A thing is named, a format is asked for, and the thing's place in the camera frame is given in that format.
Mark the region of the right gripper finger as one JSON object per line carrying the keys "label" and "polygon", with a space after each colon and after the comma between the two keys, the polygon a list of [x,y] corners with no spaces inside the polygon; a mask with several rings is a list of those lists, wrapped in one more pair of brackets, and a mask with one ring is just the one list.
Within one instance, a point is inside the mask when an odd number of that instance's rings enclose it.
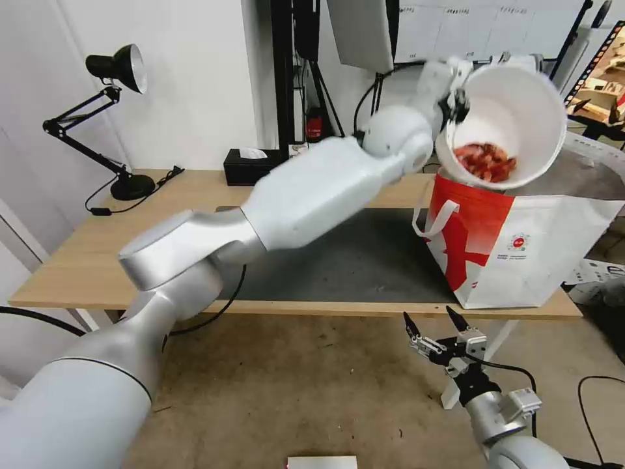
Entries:
{"label": "right gripper finger", "polygon": [[465,318],[452,307],[447,306],[446,311],[458,333],[456,335],[456,348],[462,352],[462,356],[484,359],[488,345],[487,336],[478,328],[472,327]]}
{"label": "right gripper finger", "polygon": [[403,319],[410,347],[430,362],[442,363],[447,349],[437,341],[423,336],[414,321],[405,311],[403,312]]}

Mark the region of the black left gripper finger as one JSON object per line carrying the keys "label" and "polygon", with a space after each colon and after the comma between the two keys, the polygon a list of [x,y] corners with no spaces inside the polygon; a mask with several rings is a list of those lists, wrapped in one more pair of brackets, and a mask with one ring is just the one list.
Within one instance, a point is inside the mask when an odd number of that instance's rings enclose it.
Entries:
{"label": "black left gripper finger", "polygon": [[452,122],[463,122],[470,110],[470,103],[463,88],[454,91],[452,105]]}

